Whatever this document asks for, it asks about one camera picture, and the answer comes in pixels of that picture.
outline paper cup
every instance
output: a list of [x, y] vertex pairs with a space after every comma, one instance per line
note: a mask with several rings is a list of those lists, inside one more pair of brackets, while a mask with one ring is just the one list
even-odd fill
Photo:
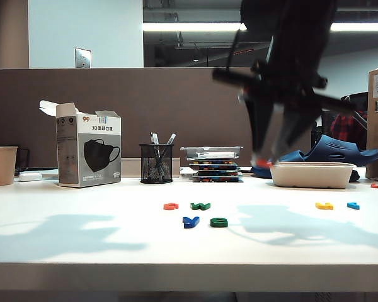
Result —
[[0, 186], [14, 182], [17, 147], [0, 147]]

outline ceiling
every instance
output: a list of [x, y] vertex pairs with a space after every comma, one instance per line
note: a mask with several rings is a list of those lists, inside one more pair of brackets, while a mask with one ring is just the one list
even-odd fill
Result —
[[[241, 0], [143, 0], [143, 22], [239, 22]], [[338, 0], [335, 22], [378, 22], [378, 0]], [[234, 33], [144, 32], [146, 67], [205, 67], [226, 63]], [[232, 65], [265, 58], [268, 41], [240, 37]], [[331, 33], [325, 55], [378, 47], [378, 33]]]

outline white power bank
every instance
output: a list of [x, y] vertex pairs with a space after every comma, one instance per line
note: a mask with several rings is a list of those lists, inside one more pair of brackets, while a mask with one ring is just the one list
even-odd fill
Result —
[[41, 173], [20, 173], [18, 176], [20, 181], [41, 181], [42, 174]]

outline white desk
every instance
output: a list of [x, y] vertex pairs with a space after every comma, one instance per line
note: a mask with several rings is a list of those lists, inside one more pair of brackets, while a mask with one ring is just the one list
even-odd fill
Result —
[[[212, 206], [193, 211], [193, 202]], [[183, 216], [200, 223], [184, 229]], [[213, 217], [229, 227], [212, 228]], [[16, 182], [0, 187], [0, 289], [378, 291], [378, 189], [281, 188], [250, 176], [83, 189]]]

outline wall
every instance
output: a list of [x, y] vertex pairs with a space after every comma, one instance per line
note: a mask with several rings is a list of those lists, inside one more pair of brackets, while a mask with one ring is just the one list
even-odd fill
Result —
[[378, 48], [324, 57], [319, 73], [329, 79], [325, 95], [342, 97], [368, 91], [368, 73], [378, 68]]
[[[31, 166], [57, 165], [55, 119], [39, 100], [75, 102], [86, 113], [109, 109], [123, 120], [122, 157], [140, 157], [150, 131], [160, 142], [176, 133], [180, 147], [244, 146], [237, 161], [249, 165], [251, 129], [238, 89], [214, 82], [212, 69], [25, 69], [0, 70], [0, 144], [31, 150]], [[306, 133], [296, 148], [310, 149]]]
[[0, 0], [0, 68], [28, 68], [27, 0]]
[[30, 68], [143, 67], [141, 0], [28, 0]]

